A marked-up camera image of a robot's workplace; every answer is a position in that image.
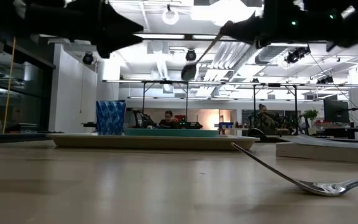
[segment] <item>computer screen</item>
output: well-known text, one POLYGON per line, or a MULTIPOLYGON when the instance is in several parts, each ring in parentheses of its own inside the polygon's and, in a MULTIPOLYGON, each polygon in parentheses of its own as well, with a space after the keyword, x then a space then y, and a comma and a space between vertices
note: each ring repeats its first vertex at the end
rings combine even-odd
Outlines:
POLYGON ((324 120, 335 123, 349 123, 347 102, 324 99, 324 120))

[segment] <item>teal tray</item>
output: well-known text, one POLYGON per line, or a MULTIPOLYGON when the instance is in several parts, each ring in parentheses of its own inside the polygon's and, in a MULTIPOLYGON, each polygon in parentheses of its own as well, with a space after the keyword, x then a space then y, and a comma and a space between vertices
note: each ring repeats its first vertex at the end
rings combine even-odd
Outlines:
POLYGON ((218 130, 195 130, 195 129, 124 129, 126 136, 169 136, 169 137, 204 137, 216 138, 218 130))

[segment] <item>table surface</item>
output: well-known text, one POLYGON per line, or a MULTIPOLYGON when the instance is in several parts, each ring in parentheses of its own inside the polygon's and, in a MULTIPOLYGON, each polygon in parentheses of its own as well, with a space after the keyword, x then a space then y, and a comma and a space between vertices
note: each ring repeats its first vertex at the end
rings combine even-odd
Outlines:
MULTIPOLYGON (((302 180, 358 177, 358 164, 255 155, 302 180)), ((57 150, 0 144, 0 223, 358 223, 358 188, 308 195, 236 151, 57 150)))

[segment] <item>silver fork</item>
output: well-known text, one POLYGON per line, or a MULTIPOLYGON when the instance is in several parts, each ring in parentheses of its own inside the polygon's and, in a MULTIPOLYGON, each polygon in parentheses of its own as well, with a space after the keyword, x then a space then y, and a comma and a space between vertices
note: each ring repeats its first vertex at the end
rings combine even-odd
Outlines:
POLYGON ((274 169, 273 167, 267 165, 264 161, 261 161, 260 159, 258 159, 254 155, 252 155, 252 153, 241 148, 237 144, 232 143, 232 146, 234 146, 236 149, 238 149, 242 153, 247 154, 247 156, 253 158, 255 161, 257 161, 258 163, 262 164, 264 167, 271 170, 273 173, 279 175, 280 177, 283 177, 287 181, 295 184, 296 186, 300 187, 301 189, 303 189, 307 192, 310 192, 312 194, 317 194, 317 195, 322 195, 322 196, 330 196, 330 197, 342 196, 346 192, 348 192, 350 189, 358 186, 358 179, 348 180, 345 182, 333 183, 333 184, 329 184, 329 183, 322 184, 322 183, 313 183, 313 182, 307 182, 307 181, 303 181, 303 180, 297 180, 297 179, 291 178, 291 177, 281 173, 280 171, 274 169))

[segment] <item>blue patterned box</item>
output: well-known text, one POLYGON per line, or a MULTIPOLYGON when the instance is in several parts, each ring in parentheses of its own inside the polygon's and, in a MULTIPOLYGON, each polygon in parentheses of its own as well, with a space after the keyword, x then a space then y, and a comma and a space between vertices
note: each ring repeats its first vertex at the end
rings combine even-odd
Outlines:
POLYGON ((121 135, 124 127, 126 103, 97 101, 96 119, 99 135, 121 135))

